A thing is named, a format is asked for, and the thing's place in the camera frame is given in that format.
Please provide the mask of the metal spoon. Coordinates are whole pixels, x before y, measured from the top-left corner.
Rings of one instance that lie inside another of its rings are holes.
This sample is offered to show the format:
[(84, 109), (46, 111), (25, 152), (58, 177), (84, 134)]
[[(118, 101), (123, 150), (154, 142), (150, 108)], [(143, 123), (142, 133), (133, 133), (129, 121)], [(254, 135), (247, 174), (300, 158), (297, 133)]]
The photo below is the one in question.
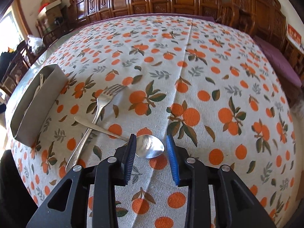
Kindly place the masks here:
[[(75, 116), (74, 120), (81, 125), (88, 127), (90, 129), (93, 129), (95, 131), (104, 133), (106, 135), (112, 136), (116, 139), (120, 139), (122, 141), (128, 142), (129, 139), (123, 136), (116, 135), (90, 121), (88, 121), (86, 118), (82, 118), (80, 116)], [(153, 135), (140, 135), (137, 136), (137, 147), (135, 154), (140, 158), (156, 158), (164, 153), (164, 144), (163, 142), (158, 139), (157, 137)]]

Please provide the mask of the metal fork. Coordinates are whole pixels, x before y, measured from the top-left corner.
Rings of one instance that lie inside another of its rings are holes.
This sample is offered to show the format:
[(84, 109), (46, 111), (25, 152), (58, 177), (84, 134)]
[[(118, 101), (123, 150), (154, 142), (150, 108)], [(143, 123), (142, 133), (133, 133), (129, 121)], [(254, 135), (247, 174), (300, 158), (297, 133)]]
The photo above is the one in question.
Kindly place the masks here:
[[(121, 84), (115, 84), (102, 91), (102, 93), (97, 97), (97, 100), (96, 100), (97, 110), (96, 110), (92, 123), (94, 123), (95, 125), (97, 124), (103, 108), (106, 105), (108, 105), (111, 102), (111, 100), (115, 97), (115, 95), (117, 95), (124, 88), (126, 88), (126, 86), (121, 85)], [(83, 137), (81, 138), (80, 142), (78, 143), (78, 145), (76, 146), (75, 150), (73, 151), (71, 157), (69, 158), (67, 165), (65, 167), (65, 172), (68, 172), (69, 170), (72, 169), (73, 166), (75, 166), (77, 164), (77, 162), (80, 158), (81, 152), (82, 152), (91, 132), (92, 132), (92, 129), (87, 128), (86, 132), (84, 133)]]

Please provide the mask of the cream plastic fork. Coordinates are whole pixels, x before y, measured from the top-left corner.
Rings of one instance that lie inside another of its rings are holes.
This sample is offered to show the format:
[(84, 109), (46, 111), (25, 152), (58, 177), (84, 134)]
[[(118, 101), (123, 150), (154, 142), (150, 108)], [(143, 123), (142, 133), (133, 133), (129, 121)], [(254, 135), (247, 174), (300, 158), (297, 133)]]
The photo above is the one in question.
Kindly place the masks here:
[(44, 84), (44, 75), (43, 74), (39, 74), (39, 85), (37, 86), (33, 98), (32, 100), (35, 98), (35, 96), (37, 95), (38, 91), (40, 90), (40, 88), (42, 87), (42, 85)]

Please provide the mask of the grey utensil tray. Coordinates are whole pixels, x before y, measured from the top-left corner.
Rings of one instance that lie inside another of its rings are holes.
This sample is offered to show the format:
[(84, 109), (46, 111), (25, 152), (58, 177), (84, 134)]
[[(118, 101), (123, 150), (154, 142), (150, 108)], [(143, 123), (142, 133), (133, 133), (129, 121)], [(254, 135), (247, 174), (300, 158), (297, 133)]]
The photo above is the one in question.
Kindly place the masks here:
[[(44, 75), (44, 84), (32, 100), (39, 85), (39, 74)], [(8, 140), (30, 147), (40, 132), (42, 125), (67, 77), (57, 64), (34, 67), (27, 71), (9, 98), (5, 112)]]

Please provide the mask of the orange print tablecloth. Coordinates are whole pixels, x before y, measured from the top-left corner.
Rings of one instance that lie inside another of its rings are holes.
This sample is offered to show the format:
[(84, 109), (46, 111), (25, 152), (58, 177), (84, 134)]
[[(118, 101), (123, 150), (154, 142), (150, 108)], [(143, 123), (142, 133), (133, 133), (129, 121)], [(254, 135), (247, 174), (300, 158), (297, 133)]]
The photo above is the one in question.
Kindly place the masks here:
[(116, 136), (170, 133), (204, 164), (229, 165), (283, 227), (296, 206), (296, 143), (287, 97), (247, 34), (170, 15), (123, 17), (82, 28), (39, 67), (67, 77), (31, 146), (11, 142), (29, 198), (42, 204), (65, 176), (97, 97), (124, 85), (98, 124)]

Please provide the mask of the white plastic bag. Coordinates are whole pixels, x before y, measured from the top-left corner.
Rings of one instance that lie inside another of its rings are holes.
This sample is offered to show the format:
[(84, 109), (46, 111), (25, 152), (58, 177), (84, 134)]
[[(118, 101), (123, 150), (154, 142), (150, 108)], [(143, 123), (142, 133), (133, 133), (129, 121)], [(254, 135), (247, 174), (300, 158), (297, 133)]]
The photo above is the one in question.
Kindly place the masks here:
[(34, 55), (37, 56), (40, 52), (42, 52), (45, 49), (45, 44), (43, 43), (42, 38), (36, 37), (34, 35), (28, 35), (27, 38), (28, 38), (27, 44), (31, 48), (31, 52)]

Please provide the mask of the red card on shelf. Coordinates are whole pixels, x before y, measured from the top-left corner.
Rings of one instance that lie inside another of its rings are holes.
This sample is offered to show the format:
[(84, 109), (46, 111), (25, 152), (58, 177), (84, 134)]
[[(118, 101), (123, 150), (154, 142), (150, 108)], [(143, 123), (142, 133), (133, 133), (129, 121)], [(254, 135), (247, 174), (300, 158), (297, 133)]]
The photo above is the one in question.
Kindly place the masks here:
[(301, 46), (301, 35), (290, 24), (287, 25), (287, 38), (291, 40), (296, 46)]

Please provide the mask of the cardboard boxes stack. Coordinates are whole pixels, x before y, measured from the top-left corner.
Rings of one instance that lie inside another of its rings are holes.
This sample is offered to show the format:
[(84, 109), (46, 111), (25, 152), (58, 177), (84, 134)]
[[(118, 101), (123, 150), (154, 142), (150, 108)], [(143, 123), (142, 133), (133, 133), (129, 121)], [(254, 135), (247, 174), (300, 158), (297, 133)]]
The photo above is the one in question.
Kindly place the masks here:
[(62, 0), (42, 0), (37, 16), (37, 21), (44, 27), (55, 24), (55, 20), (62, 17)]

